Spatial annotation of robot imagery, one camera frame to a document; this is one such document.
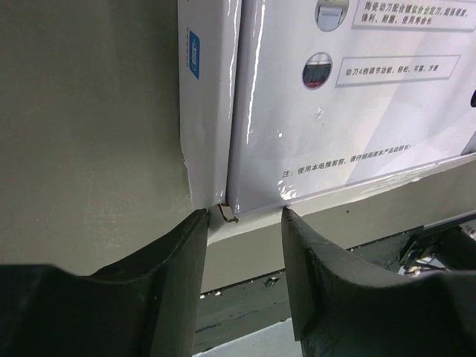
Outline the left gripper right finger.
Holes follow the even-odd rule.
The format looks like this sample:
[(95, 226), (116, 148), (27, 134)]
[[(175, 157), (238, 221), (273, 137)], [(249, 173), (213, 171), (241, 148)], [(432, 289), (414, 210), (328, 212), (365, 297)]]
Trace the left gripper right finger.
[(475, 241), (462, 222), (419, 227), (405, 241), (373, 243), (411, 266), (440, 263), (417, 277), (359, 257), (321, 236), (293, 210), (281, 219), (295, 339), (305, 356), (473, 356)]

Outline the white cardboard box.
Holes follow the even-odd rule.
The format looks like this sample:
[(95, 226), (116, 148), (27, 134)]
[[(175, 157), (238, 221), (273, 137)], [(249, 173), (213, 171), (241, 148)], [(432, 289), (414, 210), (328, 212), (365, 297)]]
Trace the white cardboard box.
[(204, 291), (283, 266), (284, 207), (410, 192), (473, 210), (473, 1), (179, 1), (180, 136)]

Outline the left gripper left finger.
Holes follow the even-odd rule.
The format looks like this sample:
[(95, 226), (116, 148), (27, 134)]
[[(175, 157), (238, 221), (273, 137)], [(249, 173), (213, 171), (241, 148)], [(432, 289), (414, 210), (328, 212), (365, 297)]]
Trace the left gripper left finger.
[(53, 265), (1, 267), (3, 356), (191, 356), (208, 212), (79, 276)]

